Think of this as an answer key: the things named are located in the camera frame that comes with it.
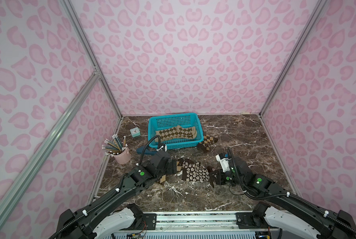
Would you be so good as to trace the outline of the daisy sock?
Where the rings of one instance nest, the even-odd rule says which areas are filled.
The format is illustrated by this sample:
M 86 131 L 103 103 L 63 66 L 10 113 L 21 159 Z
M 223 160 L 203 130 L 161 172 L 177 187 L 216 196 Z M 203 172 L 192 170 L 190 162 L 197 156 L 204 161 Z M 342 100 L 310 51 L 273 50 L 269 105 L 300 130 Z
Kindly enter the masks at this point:
M 191 178 L 194 181 L 205 182 L 210 179 L 210 173 L 215 171 L 211 166 L 203 166 L 199 162 L 193 166 Z
M 192 182 L 209 182 L 208 170 L 197 163 L 184 163 L 182 166 L 182 180 Z

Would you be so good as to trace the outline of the tan argyle sock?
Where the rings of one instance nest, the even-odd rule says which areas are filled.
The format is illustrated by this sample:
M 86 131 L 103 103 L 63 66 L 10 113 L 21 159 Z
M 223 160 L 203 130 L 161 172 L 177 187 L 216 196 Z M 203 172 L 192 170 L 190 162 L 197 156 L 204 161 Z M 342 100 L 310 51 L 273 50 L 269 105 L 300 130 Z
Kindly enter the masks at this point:
M 172 139 L 195 139 L 197 137 L 197 130 L 194 126 L 183 128 L 180 125 L 177 125 L 168 129 L 157 130 L 156 135 L 161 137 L 161 141 Z

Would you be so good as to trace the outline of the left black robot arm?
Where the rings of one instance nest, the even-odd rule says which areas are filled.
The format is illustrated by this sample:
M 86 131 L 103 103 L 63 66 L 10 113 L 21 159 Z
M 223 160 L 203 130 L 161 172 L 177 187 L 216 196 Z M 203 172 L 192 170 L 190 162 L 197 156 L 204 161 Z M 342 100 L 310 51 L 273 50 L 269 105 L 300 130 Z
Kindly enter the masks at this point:
M 144 161 L 145 149 L 139 163 L 121 176 L 115 188 L 96 201 L 72 212 L 64 211 L 60 217 L 56 232 L 51 239 L 97 239 L 101 235 L 102 222 L 127 200 L 159 182 L 165 175 L 177 172 L 177 162 L 167 153 L 167 147 L 159 135 L 152 137 L 147 145 L 158 140 L 157 151 Z

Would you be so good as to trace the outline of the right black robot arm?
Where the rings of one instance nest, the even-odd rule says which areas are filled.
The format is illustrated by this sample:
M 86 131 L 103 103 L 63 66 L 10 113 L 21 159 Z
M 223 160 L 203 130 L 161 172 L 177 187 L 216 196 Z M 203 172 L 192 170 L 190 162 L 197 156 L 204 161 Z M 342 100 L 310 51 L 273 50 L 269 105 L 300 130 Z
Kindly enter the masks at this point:
M 221 169 L 210 173 L 218 185 L 239 186 L 242 195 L 258 201 L 249 219 L 241 220 L 249 227 L 269 227 L 288 231 L 304 239 L 356 239 L 353 217 L 317 206 L 284 189 L 272 179 L 252 172 L 248 164 L 233 155 L 216 155 Z

